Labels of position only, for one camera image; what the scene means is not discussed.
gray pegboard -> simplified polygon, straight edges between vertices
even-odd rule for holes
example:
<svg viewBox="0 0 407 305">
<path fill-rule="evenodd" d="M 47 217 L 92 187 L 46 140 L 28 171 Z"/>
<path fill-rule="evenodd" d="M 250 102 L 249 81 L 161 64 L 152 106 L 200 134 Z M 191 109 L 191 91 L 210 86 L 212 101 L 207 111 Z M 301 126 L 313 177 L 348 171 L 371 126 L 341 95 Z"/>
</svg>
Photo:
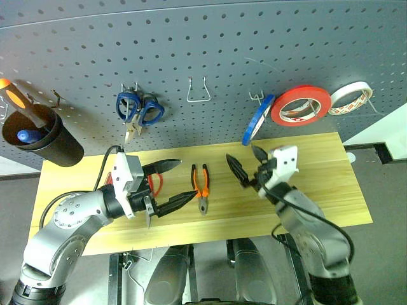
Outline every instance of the gray pegboard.
<svg viewBox="0 0 407 305">
<path fill-rule="evenodd" d="M 36 0 L 0 9 L 1 76 L 46 105 L 51 89 L 61 94 L 57 112 L 86 155 L 123 142 L 114 108 L 122 82 L 155 92 L 166 109 L 127 151 L 239 141 L 258 107 L 249 91 L 308 83 L 332 93 L 363 80 L 379 111 L 406 101 L 405 1 Z M 195 98 L 206 76 L 210 102 L 187 103 L 189 76 Z M 380 118 L 365 105 L 296 128 L 267 119 L 256 138 L 338 131 L 347 140 Z M 41 167 L 3 140 L 0 155 Z"/>
</svg>

gray floor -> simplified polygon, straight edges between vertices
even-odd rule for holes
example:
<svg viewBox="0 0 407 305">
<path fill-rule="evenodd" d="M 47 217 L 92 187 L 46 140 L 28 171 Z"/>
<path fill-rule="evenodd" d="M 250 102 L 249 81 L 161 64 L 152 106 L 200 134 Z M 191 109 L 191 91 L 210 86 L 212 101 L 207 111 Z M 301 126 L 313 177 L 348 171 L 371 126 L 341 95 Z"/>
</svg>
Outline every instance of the gray floor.
<svg viewBox="0 0 407 305">
<path fill-rule="evenodd" d="M 356 245 L 352 276 L 365 304 L 407 304 L 406 217 L 407 165 L 381 165 L 372 149 L 353 152 L 354 171 L 374 223 L 346 228 Z M 38 179 L 0 181 L 0 302 L 6 304 L 17 282 L 27 241 Z M 274 277 L 279 304 L 296 299 L 293 275 L 281 245 L 267 237 L 255 238 Z M 155 249 L 151 262 L 138 261 L 132 276 L 144 287 L 164 248 Z M 233 270 L 226 263 L 225 242 L 196 245 L 199 297 L 233 299 Z M 149 250 L 141 255 L 148 257 Z M 62 305 L 107 304 L 108 256 L 84 257 L 72 275 Z M 128 278 L 127 304 L 139 304 L 142 291 Z"/>
</svg>

wooden board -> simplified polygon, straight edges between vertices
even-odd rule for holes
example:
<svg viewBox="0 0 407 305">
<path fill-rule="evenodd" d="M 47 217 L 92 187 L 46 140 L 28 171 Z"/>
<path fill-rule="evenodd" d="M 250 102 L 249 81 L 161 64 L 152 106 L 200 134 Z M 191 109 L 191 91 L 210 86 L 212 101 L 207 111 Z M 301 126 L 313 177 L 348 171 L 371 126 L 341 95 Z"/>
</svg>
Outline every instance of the wooden board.
<svg viewBox="0 0 407 305">
<path fill-rule="evenodd" d="M 293 175 L 290 183 L 318 203 L 326 217 L 339 226 L 372 222 L 337 133 L 256 140 L 253 144 L 266 151 L 281 145 L 297 145 L 300 172 Z M 194 198 L 172 214 L 160 219 L 153 217 L 150 229 L 147 229 L 144 212 L 138 213 L 134 219 L 122 217 L 95 234 L 84 255 L 270 234 L 279 222 L 273 205 L 259 199 L 253 189 L 240 187 L 228 167 L 226 153 L 236 157 L 252 177 L 259 163 L 251 148 L 239 142 L 129 153 L 138 155 L 142 164 L 167 158 L 182 159 L 181 165 L 163 174 L 163 189 L 157 197 L 159 204 L 175 194 L 192 190 L 190 174 L 193 163 L 197 164 L 198 180 L 202 185 L 204 177 L 200 169 L 206 163 L 210 173 L 208 214 L 201 216 L 198 200 Z M 66 191 L 92 189 L 101 161 L 102 156 L 84 157 L 69 168 L 49 161 L 43 163 L 29 238 L 38 231 L 41 213 L 54 197 Z M 113 161 L 114 155 L 107 160 L 102 182 Z"/>
</svg>

pliers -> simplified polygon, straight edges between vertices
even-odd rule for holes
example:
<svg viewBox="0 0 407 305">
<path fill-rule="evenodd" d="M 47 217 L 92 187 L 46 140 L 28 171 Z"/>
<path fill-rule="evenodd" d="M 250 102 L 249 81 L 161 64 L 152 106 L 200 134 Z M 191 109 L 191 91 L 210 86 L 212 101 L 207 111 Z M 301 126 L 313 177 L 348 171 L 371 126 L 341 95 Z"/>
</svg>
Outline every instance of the pliers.
<svg viewBox="0 0 407 305">
<path fill-rule="evenodd" d="M 202 192 L 198 188 L 197 167 L 195 166 L 195 164 L 192 164 L 191 183 L 194 190 L 198 192 L 195 197 L 198 197 L 199 212 L 201 212 L 202 215 L 206 215 L 206 213 L 208 212 L 208 195 L 209 195 L 209 172 L 206 164 L 202 165 L 202 170 L 203 176 L 205 177 L 205 186 L 203 187 Z"/>
</svg>

robotic arm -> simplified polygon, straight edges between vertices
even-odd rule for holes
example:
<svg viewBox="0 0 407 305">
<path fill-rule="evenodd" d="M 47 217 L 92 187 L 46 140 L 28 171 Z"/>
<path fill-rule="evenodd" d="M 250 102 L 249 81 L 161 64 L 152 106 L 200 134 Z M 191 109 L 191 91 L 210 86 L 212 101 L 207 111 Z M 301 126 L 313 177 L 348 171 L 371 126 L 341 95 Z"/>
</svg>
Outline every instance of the robotic arm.
<svg viewBox="0 0 407 305">
<path fill-rule="evenodd" d="M 149 226 L 151 216 L 167 215 L 194 198 L 196 191 L 185 192 L 158 206 L 149 188 L 148 175 L 166 172 L 180 163 L 167 159 L 141 166 L 137 156 L 118 152 L 112 169 L 113 185 L 66 197 L 52 220 L 29 240 L 10 305 L 60 304 L 68 277 L 100 228 L 143 210 Z"/>
<path fill-rule="evenodd" d="M 243 187 L 253 187 L 260 198 L 275 205 L 282 225 L 294 238 L 309 273 L 315 304 L 362 304 L 352 277 L 350 261 L 354 246 L 349 236 L 325 219 L 322 210 L 287 182 L 298 171 L 296 146 L 283 146 L 269 154 L 252 147 L 261 165 L 249 180 L 237 159 L 226 155 L 228 164 Z"/>
</svg>

